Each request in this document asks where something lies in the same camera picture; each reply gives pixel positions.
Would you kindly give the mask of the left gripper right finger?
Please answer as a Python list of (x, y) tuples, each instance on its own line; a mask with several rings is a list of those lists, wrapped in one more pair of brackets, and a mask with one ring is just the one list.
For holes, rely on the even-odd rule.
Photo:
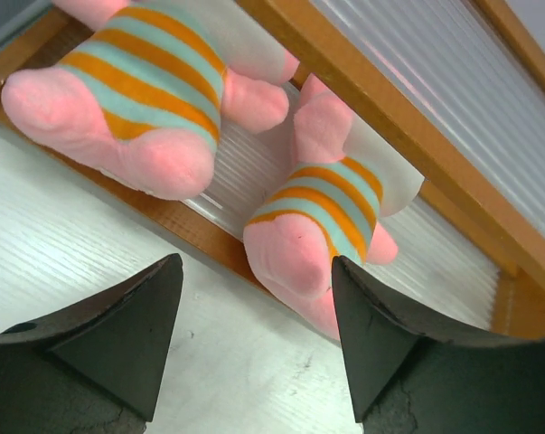
[(460, 322), (346, 257), (334, 307), (355, 420), (366, 433), (545, 433), (545, 338)]

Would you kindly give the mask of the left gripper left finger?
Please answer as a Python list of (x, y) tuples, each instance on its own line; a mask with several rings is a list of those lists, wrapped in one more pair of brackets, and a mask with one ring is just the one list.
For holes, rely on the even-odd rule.
[(0, 433), (143, 433), (155, 415), (183, 286), (170, 254), (0, 334)]

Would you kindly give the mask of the pink plush face-down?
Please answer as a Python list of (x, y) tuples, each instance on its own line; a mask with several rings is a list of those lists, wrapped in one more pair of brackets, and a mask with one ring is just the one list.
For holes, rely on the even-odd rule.
[(418, 195), (424, 176), (316, 76), (294, 115), (295, 165), (243, 231), (250, 269), (271, 294), (339, 339), (332, 261), (391, 263), (398, 247), (380, 225)]

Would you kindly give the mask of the pink plush orange stripes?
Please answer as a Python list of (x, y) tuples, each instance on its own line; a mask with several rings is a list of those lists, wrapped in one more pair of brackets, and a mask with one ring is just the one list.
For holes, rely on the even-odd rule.
[(1, 93), (38, 144), (166, 200), (210, 184), (228, 119), (282, 123), (298, 62), (232, 1), (61, 1), (92, 34), (55, 65), (13, 73)]

